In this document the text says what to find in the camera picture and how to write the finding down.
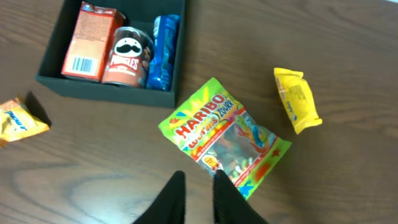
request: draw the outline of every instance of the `candy wrapper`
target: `candy wrapper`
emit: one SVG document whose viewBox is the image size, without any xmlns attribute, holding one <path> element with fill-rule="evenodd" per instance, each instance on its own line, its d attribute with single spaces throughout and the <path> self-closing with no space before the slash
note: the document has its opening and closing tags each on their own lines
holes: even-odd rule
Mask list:
<svg viewBox="0 0 398 224">
<path fill-rule="evenodd" d="M 312 92 L 302 72 L 284 68 L 275 68 L 274 75 L 279 96 L 294 131 L 300 134 L 305 128 L 322 124 L 319 118 Z"/>
<path fill-rule="evenodd" d="M 49 130 L 47 124 L 29 113 L 19 98 L 0 105 L 0 122 L 0 147 Z"/>
<path fill-rule="evenodd" d="M 211 175 L 224 170 L 246 199 L 291 145 L 258 126 L 215 78 L 159 128 Z"/>
<path fill-rule="evenodd" d="M 146 88 L 169 91 L 172 82 L 176 40 L 180 16 L 158 16 L 155 19 L 155 57 L 149 65 Z"/>
</svg>

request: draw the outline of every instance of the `yellow snack packet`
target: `yellow snack packet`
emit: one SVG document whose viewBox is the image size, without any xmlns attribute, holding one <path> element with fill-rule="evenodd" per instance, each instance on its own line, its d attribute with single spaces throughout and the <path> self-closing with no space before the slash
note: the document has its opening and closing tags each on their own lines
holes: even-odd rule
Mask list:
<svg viewBox="0 0 398 224">
<path fill-rule="evenodd" d="M 0 147 L 50 129 L 47 124 L 29 113 L 20 98 L 0 105 L 0 126 Z"/>
<path fill-rule="evenodd" d="M 303 79 L 304 73 L 285 68 L 275 68 L 274 75 L 279 96 L 291 120 L 294 131 L 300 134 L 305 128 L 322 124 L 311 89 Z"/>
</svg>

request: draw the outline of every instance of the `wood grain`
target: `wood grain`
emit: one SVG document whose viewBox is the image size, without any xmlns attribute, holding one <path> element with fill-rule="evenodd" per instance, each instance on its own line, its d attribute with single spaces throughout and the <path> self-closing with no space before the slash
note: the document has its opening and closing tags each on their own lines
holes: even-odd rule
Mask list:
<svg viewBox="0 0 398 224">
<path fill-rule="evenodd" d="M 0 223 L 130 223 L 176 170 L 187 223 L 212 223 L 211 177 L 157 129 L 172 110 L 63 98 L 33 80 L 61 4 L 0 2 L 0 101 L 31 91 L 52 121 L 0 150 Z M 272 224 L 397 223 L 398 4 L 201 0 L 188 13 L 179 102 L 216 77 L 294 143 L 252 207 Z M 322 126 L 294 134 L 275 66 L 305 72 Z"/>
</svg>

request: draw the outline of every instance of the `orange carton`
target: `orange carton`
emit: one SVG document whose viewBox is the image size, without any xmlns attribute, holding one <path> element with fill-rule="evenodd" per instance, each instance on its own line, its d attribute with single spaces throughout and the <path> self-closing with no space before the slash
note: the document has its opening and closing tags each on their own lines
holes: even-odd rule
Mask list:
<svg viewBox="0 0 398 224">
<path fill-rule="evenodd" d="M 63 62 L 62 74 L 100 82 L 114 31 L 126 18 L 116 9 L 82 2 L 72 41 Z"/>
</svg>

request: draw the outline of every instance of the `black box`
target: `black box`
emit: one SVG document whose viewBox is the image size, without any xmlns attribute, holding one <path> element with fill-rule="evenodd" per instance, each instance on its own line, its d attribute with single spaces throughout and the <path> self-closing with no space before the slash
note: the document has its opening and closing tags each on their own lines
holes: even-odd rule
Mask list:
<svg viewBox="0 0 398 224">
<path fill-rule="evenodd" d="M 153 22 L 157 16 L 166 14 L 181 16 L 171 90 L 157 91 L 104 85 L 71 80 L 61 75 L 63 61 L 75 30 L 81 0 L 65 0 L 63 3 L 36 80 L 62 96 L 175 107 L 178 77 L 183 59 L 185 0 L 87 0 L 86 2 L 119 10 L 127 17 L 129 26 L 146 31 L 151 37 L 153 37 Z"/>
</svg>

